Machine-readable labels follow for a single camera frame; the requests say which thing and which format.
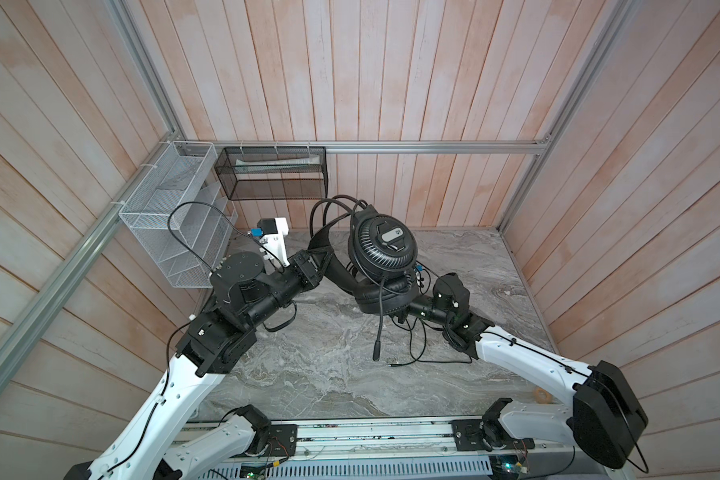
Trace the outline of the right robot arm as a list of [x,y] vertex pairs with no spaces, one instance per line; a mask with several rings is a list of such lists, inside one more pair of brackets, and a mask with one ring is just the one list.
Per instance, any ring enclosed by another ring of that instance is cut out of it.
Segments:
[[501,398],[481,419],[487,450],[533,439],[579,448],[592,460],[620,469],[639,450],[648,416],[615,365],[574,361],[528,343],[469,308],[469,291],[454,273],[441,276],[430,295],[407,305],[410,314],[441,326],[451,346],[470,358],[505,368],[542,388],[557,405]]

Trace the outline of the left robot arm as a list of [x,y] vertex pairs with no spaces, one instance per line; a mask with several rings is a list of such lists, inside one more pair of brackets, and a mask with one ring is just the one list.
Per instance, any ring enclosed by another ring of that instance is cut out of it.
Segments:
[[195,479],[223,458],[266,450],[271,423],[247,405],[221,426],[172,445],[192,412],[255,344],[257,328],[316,288],[332,256],[301,250],[269,273],[263,257],[240,252],[212,271],[213,296],[186,326],[153,392],[112,445],[77,464],[69,479]]

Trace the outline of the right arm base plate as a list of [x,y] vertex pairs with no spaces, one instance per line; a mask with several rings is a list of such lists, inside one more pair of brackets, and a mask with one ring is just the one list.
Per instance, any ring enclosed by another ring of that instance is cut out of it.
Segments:
[[531,450],[535,448],[532,438],[512,437],[497,421],[460,419],[450,422],[458,451]]

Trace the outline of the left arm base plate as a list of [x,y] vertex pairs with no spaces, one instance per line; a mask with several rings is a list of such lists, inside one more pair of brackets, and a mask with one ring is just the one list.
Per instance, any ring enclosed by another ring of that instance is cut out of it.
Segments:
[[255,431],[253,441],[244,452],[248,457],[289,458],[295,454],[298,426],[275,424]]

